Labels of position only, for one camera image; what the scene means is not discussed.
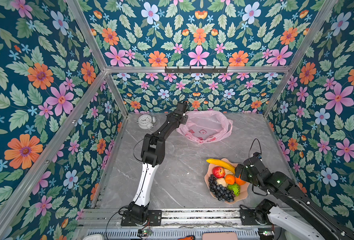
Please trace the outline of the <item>fake beige ginger root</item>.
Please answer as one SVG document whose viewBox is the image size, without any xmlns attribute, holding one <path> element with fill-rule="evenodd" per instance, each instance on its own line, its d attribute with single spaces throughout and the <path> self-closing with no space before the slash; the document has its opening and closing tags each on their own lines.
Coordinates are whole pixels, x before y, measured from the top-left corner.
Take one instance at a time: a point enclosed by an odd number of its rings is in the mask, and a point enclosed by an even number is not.
<svg viewBox="0 0 354 240">
<path fill-rule="evenodd" d="M 228 169 L 225 169 L 225 174 L 226 175 L 234 175 L 230 170 L 228 170 Z"/>
</svg>

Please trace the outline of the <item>pink plastic bag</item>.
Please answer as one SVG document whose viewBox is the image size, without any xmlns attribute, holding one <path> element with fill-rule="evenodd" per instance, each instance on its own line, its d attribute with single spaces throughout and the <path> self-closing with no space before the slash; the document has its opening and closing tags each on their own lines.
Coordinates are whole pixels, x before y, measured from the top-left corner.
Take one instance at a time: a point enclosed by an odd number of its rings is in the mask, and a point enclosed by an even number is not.
<svg viewBox="0 0 354 240">
<path fill-rule="evenodd" d="M 218 111 L 189 111 L 177 132 L 197 144 L 219 142 L 232 134 L 233 121 Z"/>
</svg>

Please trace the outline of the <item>fake beige garlic bulb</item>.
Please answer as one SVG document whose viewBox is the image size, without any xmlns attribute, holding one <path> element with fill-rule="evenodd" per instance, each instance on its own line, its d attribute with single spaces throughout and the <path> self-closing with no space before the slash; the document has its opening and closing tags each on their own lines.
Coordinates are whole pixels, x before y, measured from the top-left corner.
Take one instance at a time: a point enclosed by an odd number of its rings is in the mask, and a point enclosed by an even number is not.
<svg viewBox="0 0 354 240">
<path fill-rule="evenodd" d="M 222 186 L 224 188 L 226 188 L 228 186 L 228 184 L 226 183 L 225 178 L 216 179 L 216 184 L 218 186 Z"/>
</svg>

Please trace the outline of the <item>fake green apple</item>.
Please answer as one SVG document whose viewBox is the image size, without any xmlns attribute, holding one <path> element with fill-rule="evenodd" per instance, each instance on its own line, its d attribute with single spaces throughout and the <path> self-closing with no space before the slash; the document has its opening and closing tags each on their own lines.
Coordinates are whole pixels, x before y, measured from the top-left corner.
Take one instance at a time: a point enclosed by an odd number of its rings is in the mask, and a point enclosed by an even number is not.
<svg viewBox="0 0 354 240">
<path fill-rule="evenodd" d="M 233 195 L 234 195 L 235 197 L 239 196 L 239 194 L 240 194 L 240 192 L 241 192 L 241 187 L 240 187 L 240 185 L 238 185 L 238 184 L 236 184 L 236 183 L 234 183 L 234 184 L 232 184 L 232 185 L 228 185 L 228 186 L 227 186 L 227 189 L 230 190 L 230 191 L 233 193 Z"/>
</svg>

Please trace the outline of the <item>fake purple grapes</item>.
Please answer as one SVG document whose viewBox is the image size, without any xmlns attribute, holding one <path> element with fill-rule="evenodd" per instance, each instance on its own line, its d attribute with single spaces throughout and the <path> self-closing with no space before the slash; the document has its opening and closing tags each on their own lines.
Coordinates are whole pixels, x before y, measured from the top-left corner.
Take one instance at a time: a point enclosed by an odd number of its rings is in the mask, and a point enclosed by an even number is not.
<svg viewBox="0 0 354 240">
<path fill-rule="evenodd" d="M 210 175 L 208 178 L 209 189 L 212 194 L 218 199 L 218 201 L 231 203 L 234 201 L 233 193 L 222 186 L 216 184 L 216 178 L 213 175 Z"/>
</svg>

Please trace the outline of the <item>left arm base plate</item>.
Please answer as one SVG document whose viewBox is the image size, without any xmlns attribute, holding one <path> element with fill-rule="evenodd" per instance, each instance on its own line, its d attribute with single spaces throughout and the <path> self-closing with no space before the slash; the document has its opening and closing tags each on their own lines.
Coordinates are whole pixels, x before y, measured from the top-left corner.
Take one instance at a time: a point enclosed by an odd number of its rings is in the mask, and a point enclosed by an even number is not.
<svg viewBox="0 0 354 240">
<path fill-rule="evenodd" d="M 146 214 L 146 219 L 144 222 L 140 220 L 135 220 L 128 210 L 124 211 L 124 215 L 121 220 L 122 227 L 144 227 L 145 225 L 160 226 L 162 222 L 162 211 L 161 210 L 148 210 Z"/>
</svg>

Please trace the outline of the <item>fake yellow banana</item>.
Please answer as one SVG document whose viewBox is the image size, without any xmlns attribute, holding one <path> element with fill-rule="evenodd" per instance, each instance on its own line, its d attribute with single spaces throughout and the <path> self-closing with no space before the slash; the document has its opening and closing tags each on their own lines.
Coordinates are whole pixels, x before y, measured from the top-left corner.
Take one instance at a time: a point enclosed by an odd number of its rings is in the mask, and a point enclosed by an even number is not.
<svg viewBox="0 0 354 240">
<path fill-rule="evenodd" d="M 229 161 L 228 159 L 222 159 L 222 160 L 218 160 L 218 159 L 207 159 L 206 160 L 207 163 L 209 164 L 213 164 L 216 166 L 220 166 L 223 167 L 227 170 L 229 170 L 230 172 L 232 172 L 233 174 L 235 173 L 235 168 Z"/>
</svg>

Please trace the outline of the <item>fake orange tangerine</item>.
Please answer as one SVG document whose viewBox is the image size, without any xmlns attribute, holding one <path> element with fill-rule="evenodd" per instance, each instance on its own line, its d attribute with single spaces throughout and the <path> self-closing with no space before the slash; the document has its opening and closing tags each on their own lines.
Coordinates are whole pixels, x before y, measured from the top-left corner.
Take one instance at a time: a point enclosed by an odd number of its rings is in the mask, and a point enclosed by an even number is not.
<svg viewBox="0 0 354 240">
<path fill-rule="evenodd" d="M 233 185 L 236 183 L 236 178 L 234 175 L 228 174 L 225 176 L 225 182 L 227 185 Z"/>
</svg>

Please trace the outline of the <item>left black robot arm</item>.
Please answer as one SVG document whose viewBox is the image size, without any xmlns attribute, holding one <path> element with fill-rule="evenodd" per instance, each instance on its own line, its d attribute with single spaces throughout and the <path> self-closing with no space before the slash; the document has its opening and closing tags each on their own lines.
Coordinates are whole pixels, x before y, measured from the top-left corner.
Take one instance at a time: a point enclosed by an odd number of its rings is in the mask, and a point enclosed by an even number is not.
<svg viewBox="0 0 354 240">
<path fill-rule="evenodd" d="M 143 138 L 140 160 L 142 173 L 136 194 L 124 213 L 126 220 L 136 225 L 148 221 L 151 188 L 157 169 L 165 158 L 166 140 L 180 125 L 186 124 L 188 109 L 187 101 L 178 102 L 176 109 L 167 114 L 159 129 Z"/>
</svg>

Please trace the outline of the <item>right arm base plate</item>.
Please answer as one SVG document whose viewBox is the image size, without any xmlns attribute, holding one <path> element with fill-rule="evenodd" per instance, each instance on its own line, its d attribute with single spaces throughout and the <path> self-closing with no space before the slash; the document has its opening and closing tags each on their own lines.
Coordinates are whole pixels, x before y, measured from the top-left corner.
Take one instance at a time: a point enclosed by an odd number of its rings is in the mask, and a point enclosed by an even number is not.
<svg viewBox="0 0 354 240">
<path fill-rule="evenodd" d="M 271 225 L 272 223 L 268 219 L 268 214 L 273 206 L 257 206 L 255 208 L 249 208 L 245 205 L 240 205 L 239 213 L 242 225 Z"/>
</svg>

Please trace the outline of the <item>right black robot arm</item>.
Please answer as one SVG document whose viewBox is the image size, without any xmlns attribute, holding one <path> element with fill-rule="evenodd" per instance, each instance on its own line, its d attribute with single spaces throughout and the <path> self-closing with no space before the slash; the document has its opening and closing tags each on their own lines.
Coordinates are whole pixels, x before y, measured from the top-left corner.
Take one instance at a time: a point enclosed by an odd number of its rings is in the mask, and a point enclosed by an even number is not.
<svg viewBox="0 0 354 240">
<path fill-rule="evenodd" d="M 284 212 L 272 202 L 266 210 L 272 224 L 292 232 L 296 237 L 303 240 L 354 240 L 354 231 L 341 225 L 315 204 L 290 177 L 282 172 L 270 172 L 260 153 L 255 152 L 243 164 L 238 164 L 235 176 L 296 211 L 306 222 L 292 216 L 285 217 Z"/>
</svg>

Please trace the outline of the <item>fake red apple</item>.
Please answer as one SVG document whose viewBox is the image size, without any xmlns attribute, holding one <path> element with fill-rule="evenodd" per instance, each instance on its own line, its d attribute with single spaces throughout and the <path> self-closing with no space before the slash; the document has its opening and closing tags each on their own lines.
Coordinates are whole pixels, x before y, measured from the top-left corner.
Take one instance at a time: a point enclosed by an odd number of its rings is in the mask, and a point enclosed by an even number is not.
<svg viewBox="0 0 354 240">
<path fill-rule="evenodd" d="M 226 176 L 226 171 L 223 167 L 217 166 L 214 167 L 212 169 L 212 175 L 216 178 L 216 179 L 221 179 L 224 178 Z"/>
</svg>

